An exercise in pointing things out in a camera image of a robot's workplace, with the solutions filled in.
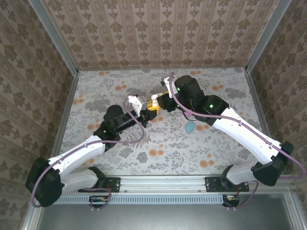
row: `floral fabric surface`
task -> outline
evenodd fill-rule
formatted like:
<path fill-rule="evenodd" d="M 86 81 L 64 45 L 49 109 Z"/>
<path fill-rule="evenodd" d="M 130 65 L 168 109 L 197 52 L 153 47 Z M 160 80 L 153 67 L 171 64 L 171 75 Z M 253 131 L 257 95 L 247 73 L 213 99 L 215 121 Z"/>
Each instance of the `floral fabric surface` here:
<path fill-rule="evenodd" d="M 226 100 L 238 114 L 261 130 L 256 109 L 243 69 L 156 69 L 87 71 L 79 73 L 61 152 L 86 140 L 99 127 L 110 105 L 119 104 L 128 95 L 165 92 L 160 80 L 172 71 L 176 77 L 196 78 L 206 95 L 216 94 Z M 109 151 L 80 166 L 96 166 L 107 175 L 210 174 L 222 173 L 227 165 L 253 160 L 253 155 L 227 134 L 195 121 L 188 133 L 189 121 L 179 111 L 160 115 L 148 123 L 145 138 L 136 144 L 117 144 Z M 121 140 L 141 136 L 138 126 L 125 130 Z"/>

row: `aluminum frame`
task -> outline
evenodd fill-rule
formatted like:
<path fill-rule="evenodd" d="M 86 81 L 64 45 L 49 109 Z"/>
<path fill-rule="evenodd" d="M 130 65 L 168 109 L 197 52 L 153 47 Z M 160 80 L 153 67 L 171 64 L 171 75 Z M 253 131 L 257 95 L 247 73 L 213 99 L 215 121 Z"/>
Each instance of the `aluminum frame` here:
<path fill-rule="evenodd" d="M 68 118 L 69 118 L 69 113 L 71 111 L 71 105 L 72 105 L 73 98 L 76 93 L 78 81 L 79 81 L 79 76 L 76 76 L 72 79 L 71 88 L 67 96 L 67 100 L 64 106 L 63 114 L 61 117 L 61 121 L 59 123 L 59 128 L 58 128 L 57 135 L 53 143 L 50 157 L 55 157 L 59 155 L 59 151 L 61 149 L 62 141 L 63 141 L 65 130 L 66 130 L 66 125 L 67 125 Z"/>
<path fill-rule="evenodd" d="M 90 204 L 91 195 L 63 195 L 53 205 L 81 205 Z M 108 205 L 195 205 L 195 204 L 223 204 L 223 195 L 128 195 L 114 193 Z M 93 205 L 101 204 L 100 202 L 93 202 Z"/>
<path fill-rule="evenodd" d="M 121 195 L 232 195 L 236 193 L 207 193 L 205 187 L 205 177 L 219 175 L 182 175 L 182 176 L 108 176 L 120 177 Z M 256 186 L 255 182 L 249 183 L 250 194 Z M 291 181 L 277 181 L 276 185 L 269 187 L 259 184 L 257 194 L 284 194 L 288 204 L 288 211 L 292 224 L 296 230 L 306 229 L 306 220 L 302 214 L 302 209 L 298 199 L 295 199 L 295 186 Z M 92 195 L 93 193 L 69 193 L 70 196 Z M 105 195 L 105 193 L 95 193 L 95 195 Z M 37 228 L 42 208 L 29 207 L 22 230 L 35 230 Z"/>
<path fill-rule="evenodd" d="M 272 37 L 276 27 L 278 26 L 279 22 L 281 21 L 284 13 L 288 9 L 291 0 L 280 0 L 277 2 L 268 22 L 266 23 L 260 38 L 258 39 L 249 59 L 246 63 L 246 68 L 248 72 L 251 72 L 255 67 L 257 61 L 259 60 L 265 46 L 269 42 L 270 38 Z"/>
<path fill-rule="evenodd" d="M 257 112 L 257 115 L 258 115 L 258 118 L 259 118 L 261 128 L 262 128 L 262 132 L 265 135 L 267 135 L 268 137 L 271 138 L 272 136 L 271 136 L 271 133 L 270 133 L 270 129 L 269 129 L 267 120 L 265 119 L 264 111 L 262 109 L 260 99 L 259 99 L 259 96 L 257 94 L 257 90 L 256 90 L 254 80 L 253 80 L 250 72 L 247 72 L 246 70 L 244 70 L 244 73 L 245 73 L 246 80 L 248 82 L 250 94 L 251 94 L 253 101 L 254 101 L 254 105 L 255 105 L 255 108 L 256 108 L 256 112 Z"/>
<path fill-rule="evenodd" d="M 57 31 L 54 26 L 50 16 L 48 15 L 47 10 L 44 7 L 44 4 L 41 0 L 29 0 L 33 10 L 38 15 L 39 20 L 43 24 L 45 30 L 49 34 L 52 42 L 56 46 L 60 55 L 62 56 L 66 66 L 70 70 L 73 77 L 76 77 L 78 74 L 78 69 L 73 57 L 71 56 L 69 50 L 67 49 L 65 43 L 63 42 L 60 33 Z"/>

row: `damask wallpaper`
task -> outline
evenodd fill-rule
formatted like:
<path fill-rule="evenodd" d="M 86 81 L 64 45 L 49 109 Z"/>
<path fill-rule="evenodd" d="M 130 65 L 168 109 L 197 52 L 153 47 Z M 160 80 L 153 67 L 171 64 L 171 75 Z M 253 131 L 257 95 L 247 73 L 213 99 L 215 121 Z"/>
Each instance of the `damask wallpaper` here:
<path fill-rule="evenodd" d="M 165 92 L 160 80 L 172 71 L 176 77 L 196 78 L 206 95 L 226 100 L 243 118 L 261 130 L 243 68 L 153 69 L 79 72 L 78 87 L 65 130 L 61 152 L 85 141 L 99 128 L 110 105 L 122 105 L 128 95 Z M 132 145 L 116 145 L 88 160 L 77 170 L 96 166 L 107 175 L 183 175 L 219 174 L 229 164 L 254 160 L 254 156 L 222 131 L 195 121 L 195 129 L 185 131 L 186 120 L 179 110 L 161 113 L 148 122 L 146 136 Z M 141 135 L 134 126 L 121 140 L 136 140 Z"/>
<path fill-rule="evenodd" d="M 0 229 L 22 224 L 33 161 L 48 158 L 72 76 L 28 1 L 0 0 Z"/>
<path fill-rule="evenodd" d="M 43 0 L 79 69 L 244 66 L 277 0 Z"/>
<path fill-rule="evenodd" d="M 307 1 L 293 0 L 252 71 L 271 134 L 307 167 Z M 300 172 L 296 165 L 288 169 Z M 307 209 L 307 180 L 297 188 Z"/>

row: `patterned wallpaper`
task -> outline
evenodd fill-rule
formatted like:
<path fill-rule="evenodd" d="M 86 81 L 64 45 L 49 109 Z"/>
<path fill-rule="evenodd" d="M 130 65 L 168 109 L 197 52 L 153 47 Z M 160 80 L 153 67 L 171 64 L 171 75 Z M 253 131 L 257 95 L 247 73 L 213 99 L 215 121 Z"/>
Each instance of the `patterned wallpaper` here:
<path fill-rule="evenodd" d="M 277 0 L 43 0 L 79 69 L 244 66 Z"/>
<path fill-rule="evenodd" d="M 274 138 L 307 167 L 307 1 L 293 0 L 252 71 Z M 288 169 L 299 172 L 296 165 Z M 307 180 L 298 191 L 307 208 Z"/>
<path fill-rule="evenodd" d="M 48 158 L 72 76 L 28 1 L 0 1 L 0 229 L 18 229 L 33 161 Z"/>

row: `white bracket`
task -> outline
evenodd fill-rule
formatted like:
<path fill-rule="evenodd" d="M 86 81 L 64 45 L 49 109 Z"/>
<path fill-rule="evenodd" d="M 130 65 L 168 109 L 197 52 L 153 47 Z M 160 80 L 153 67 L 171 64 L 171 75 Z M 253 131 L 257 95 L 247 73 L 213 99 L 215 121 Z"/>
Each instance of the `white bracket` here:
<path fill-rule="evenodd" d="M 62 194 L 67 194 L 82 188 L 91 188 L 97 181 L 97 175 L 89 169 L 82 172 L 70 173 L 66 177 L 61 178 L 61 183 L 64 184 Z"/>
<path fill-rule="evenodd" d="M 154 94 L 152 95 L 152 107 L 155 107 L 155 106 L 159 106 L 159 103 L 157 101 L 157 98 L 160 97 L 163 93 L 158 93 L 158 94 Z"/>
<path fill-rule="evenodd" d="M 170 85 L 169 85 L 169 76 L 163 77 L 163 78 L 162 78 L 162 81 L 164 81 L 164 84 L 165 84 L 166 87 L 167 87 L 169 98 L 173 98 L 173 95 L 172 95 L 171 89 L 170 89 Z M 177 88 L 176 88 L 174 82 L 175 82 L 175 81 L 173 80 L 173 81 L 172 81 L 172 87 L 173 87 L 174 94 L 176 94 L 176 93 L 178 93 L 178 91 L 177 91 Z"/>
<path fill-rule="evenodd" d="M 140 116 L 141 110 L 147 108 L 147 100 L 144 96 L 128 96 L 129 103 L 132 104 L 133 110 Z"/>

